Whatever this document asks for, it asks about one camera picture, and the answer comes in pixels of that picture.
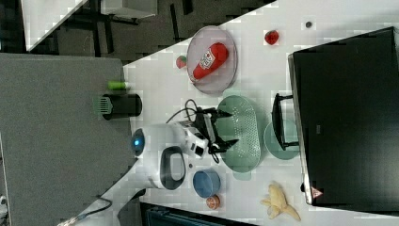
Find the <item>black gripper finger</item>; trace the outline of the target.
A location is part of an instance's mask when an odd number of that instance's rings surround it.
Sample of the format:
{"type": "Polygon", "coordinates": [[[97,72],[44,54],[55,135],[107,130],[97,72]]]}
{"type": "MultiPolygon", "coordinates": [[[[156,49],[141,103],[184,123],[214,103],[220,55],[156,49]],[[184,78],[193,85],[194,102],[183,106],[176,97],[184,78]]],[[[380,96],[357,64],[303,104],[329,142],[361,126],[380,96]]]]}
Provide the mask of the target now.
{"type": "Polygon", "coordinates": [[[221,119],[221,118],[228,118],[231,117],[231,113],[225,112],[223,110],[218,109],[215,113],[215,118],[216,119],[221,119]]]}
{"type": "Polygon", "coordinates": [[[236,142],[238,142],[238,139],[233,139],[233,140],[220,140],[218,141],[215,146],[216,146],[216,152],[217,153],[225,153],[230,147],[232,147],[236,142]]]}

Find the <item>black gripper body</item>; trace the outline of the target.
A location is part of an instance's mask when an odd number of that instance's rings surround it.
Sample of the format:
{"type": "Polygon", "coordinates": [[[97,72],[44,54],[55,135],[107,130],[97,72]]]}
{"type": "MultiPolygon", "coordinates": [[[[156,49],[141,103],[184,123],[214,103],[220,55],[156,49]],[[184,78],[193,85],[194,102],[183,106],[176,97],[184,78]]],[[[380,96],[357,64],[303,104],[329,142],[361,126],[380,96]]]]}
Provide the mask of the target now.
{"type": "Polygon", "coordinates": [[[190,154],[216,154],[220,150],[220,137],[215,122],[220,113],[214,107],[197,108],[194,120],[184,122],[185,148],[190,154]]]}

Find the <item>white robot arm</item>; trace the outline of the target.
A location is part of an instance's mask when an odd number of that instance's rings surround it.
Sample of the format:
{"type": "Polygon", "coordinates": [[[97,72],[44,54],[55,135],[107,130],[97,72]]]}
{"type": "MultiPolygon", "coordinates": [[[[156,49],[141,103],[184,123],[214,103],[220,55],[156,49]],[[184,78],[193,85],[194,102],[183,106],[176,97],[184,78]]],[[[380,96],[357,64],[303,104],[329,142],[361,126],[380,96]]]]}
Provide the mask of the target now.
{"type": "Polygon", "coordinates": [[[147,188],[175,190],[184,182],[184,158],[217,156],[236,141],[223,140],[215,123],[231,114],[220,109],[197,108],[193,121],[175,121],[142,126],[132,135],[136,161],[121,178],[98,196],[80,214],[56,226],[120,226],[120,210],[147,188]]]}

